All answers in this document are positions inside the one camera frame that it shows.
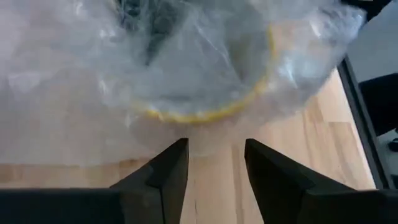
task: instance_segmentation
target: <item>transparent plastic wrap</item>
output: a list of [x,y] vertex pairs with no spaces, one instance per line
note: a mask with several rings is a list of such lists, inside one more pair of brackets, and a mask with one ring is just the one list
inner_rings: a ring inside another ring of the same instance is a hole
[[327,0],[2,0],[0,163],[244,141],[304,106],[363,16]]

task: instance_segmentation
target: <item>wooden surface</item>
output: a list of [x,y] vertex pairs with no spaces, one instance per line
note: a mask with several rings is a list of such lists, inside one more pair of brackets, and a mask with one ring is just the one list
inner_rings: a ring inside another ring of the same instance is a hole
[[[306,109],[261,128],[264,144],[356,189],[375,188],[340,78],[335,72]],[[190,159],[182,223],[263,223],[251,191],[243,146]],[[107,187],[146,161],[81,168],[0,166],[0,187]]]

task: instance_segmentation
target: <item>wooden table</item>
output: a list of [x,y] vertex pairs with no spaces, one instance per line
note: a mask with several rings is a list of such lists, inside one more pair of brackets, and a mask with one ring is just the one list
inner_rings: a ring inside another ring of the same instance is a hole
[[[261,128],[257,140],[356,189],[374,189],[337,72],[295,116]],[[190,159],[182,223],[263,223],[249,185],[243,146]],[[0,166],[0,187],[107,187],[147,161],[81,168]]]

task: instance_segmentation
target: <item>yellow rim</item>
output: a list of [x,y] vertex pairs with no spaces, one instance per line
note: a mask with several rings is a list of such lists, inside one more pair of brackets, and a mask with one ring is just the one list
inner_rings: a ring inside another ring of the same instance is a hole
[[[269,48],[271,51],[271,57],[274,58],[276,56],[275,45],[272,39],[272,31],[271,27],[268,28],[267,31],[268,41],[269,41]],[[176,122],[176,123],[185,123],[185,124],[198,124],[198,123],[207,123],[216,121],[218,119],[230,116],[232,114],[237,113],[238,111],[242,110],[247,104],[253,101],[255,97],[264,92],[266,89],[266,78],[267,71],[263,78],[261,78],[253,88],[253,91],[248,93],[242,100],[235,101],[224,108],[217,109],[217,110],[209,110],[202,112],[200,114],[178,114],[178,113],[169,113],[159,110],[153,109],[146,109],[144,113],[151,118],[157,118],[161,121],[167,122]]]

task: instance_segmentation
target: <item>plastic bag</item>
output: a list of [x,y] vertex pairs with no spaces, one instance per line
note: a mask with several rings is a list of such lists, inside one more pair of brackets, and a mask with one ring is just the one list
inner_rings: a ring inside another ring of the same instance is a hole
[[327,0],[3,0],[0,163],[243,141],[320,89],[363,16]]

